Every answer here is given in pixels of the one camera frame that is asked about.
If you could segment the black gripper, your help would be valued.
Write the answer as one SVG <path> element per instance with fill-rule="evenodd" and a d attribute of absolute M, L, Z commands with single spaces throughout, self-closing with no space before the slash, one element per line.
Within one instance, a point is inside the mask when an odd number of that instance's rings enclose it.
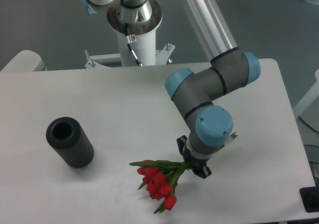
<path fill-rule="evenodd" d="M 210 168 L 207 166 L 207 162 L 211 158 L 211 155 L 201 155 L 195 153 L 191 148 L 187 148 L 187 137 L 185 135 L 179 137 L 176 142 L 180 155 L 183 157 L 184 161 L 189 164 L 189 167 L 196 176 L 205 179 L 212 174 Z"/>

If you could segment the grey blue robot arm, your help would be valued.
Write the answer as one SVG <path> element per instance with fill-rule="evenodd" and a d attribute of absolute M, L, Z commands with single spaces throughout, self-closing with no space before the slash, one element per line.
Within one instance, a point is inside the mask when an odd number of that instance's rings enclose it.
<path fill-rule="evenodd" d="M 112 62 L 122 66 L 152 66 L 167 63 L 173 50 L 167 44 L 156 51 L 156 29 L 162 11 L 155 0 L 82 0 L 93 14 L 92 5 L 108 7 L 107 20 L 115 30 L 118 55 L 87 56 L 87 63 Z M 165 88 L 190 129 L 188 137 L 177 140 L 180 154 L 193 173 L 201 178 L 211 174 L 207 161 L 229 138 L 233 128 L 230 113 L 213 101 L 257 80 L 259 60 L 239 50 L 215 0 L 181 0 L 188 19 L 210 61 L 210 67 L 194 73 L 189 68 L 173 72 Z"/>

